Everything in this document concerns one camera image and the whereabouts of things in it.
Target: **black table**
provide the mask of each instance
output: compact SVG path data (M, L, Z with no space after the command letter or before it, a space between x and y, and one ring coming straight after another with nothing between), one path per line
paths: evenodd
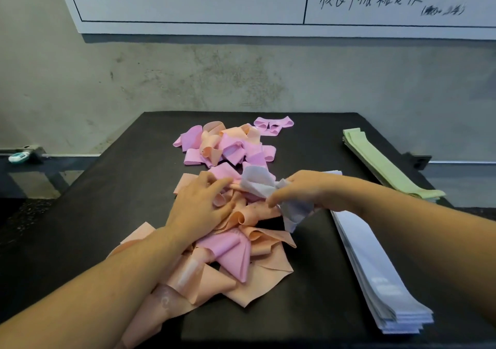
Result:
M165 224L184 155L172 143L191 126L213 120L227 127L253 121L253 113L145 113L61 196L15 249L0 258L1 316L8 319L76 275L102 261L128 234L148 221ZM282 118L287 114L261 114ZM431 184L356 113L289 114L292 128L263 137L277 147L270 171L278 178L300 169L341 170L375 181L342 141L342 130L361 127L368 139L423 188ZM382 335L371 317L332 218L321 211L294 233L298 248L285 247L294 273L243 309L216 296L189 314L167 321L143 347L171 338L274 343L424 343L496 345L496 330L449 285L425 274L383 243L406 287L434 311L435 323L420 335Z

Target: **person's right hand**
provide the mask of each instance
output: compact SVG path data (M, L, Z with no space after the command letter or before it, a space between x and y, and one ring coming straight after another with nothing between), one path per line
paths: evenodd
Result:
M361 179L320 171L301 170L286 180L291 184L268 197L269 207L286 200L302 200L336 212L356 213L360 208L354 197L368 187L368 182Z

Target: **person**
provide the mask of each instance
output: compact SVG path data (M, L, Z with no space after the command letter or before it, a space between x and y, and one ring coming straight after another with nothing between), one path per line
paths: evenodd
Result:
M495 222L353 177L299 171L288 181L268 198L269 206L298 199L357 214L379 241L395 243L456 286L496 325ZM202 172L177 195L164 227L4 322L0 347L114 347L158 277L231 213L233 204L212 204L231 182Z

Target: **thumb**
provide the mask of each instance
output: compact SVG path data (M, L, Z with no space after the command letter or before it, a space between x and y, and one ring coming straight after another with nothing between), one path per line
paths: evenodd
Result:
M236 205L235 202L229 202L225 206L217 209L216 212L219 215L219 222L224 220L227 216L231 214L235 205Z
M301 195L300 191L294 188L294 186L289 185L275 190L274 193L267 198L267 204L269 205L269 208L273 208L286 200L298 199L299 195Z

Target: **concrete wall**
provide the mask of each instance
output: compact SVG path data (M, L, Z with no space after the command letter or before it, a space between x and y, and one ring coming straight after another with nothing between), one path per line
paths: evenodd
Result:
M492 42L114 39L150 42L86 43L64 0L0 0L0 146L101 151L149 110L353 111L402 152L496 160Z

